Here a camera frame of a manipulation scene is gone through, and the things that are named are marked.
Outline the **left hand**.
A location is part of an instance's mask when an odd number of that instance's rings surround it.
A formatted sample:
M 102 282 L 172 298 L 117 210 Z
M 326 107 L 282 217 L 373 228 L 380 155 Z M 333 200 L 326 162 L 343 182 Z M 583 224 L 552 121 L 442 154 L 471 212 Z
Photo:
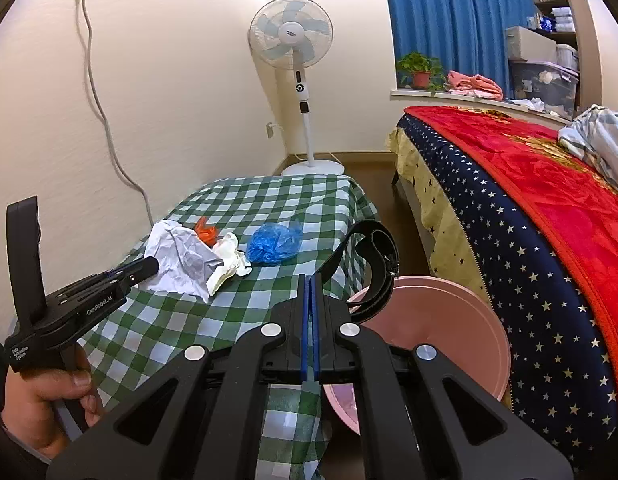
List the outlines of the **left hand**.
M 91 374 L 91 366 L 79 344 L 74 347 L 77 370 L 28 370 L 6 374 L 1 416 L 5 428 L 20 442 L 53 460 L 70 443 L 56 417 L 54 403 L 78 400 L 89 427 L 105 414 Z

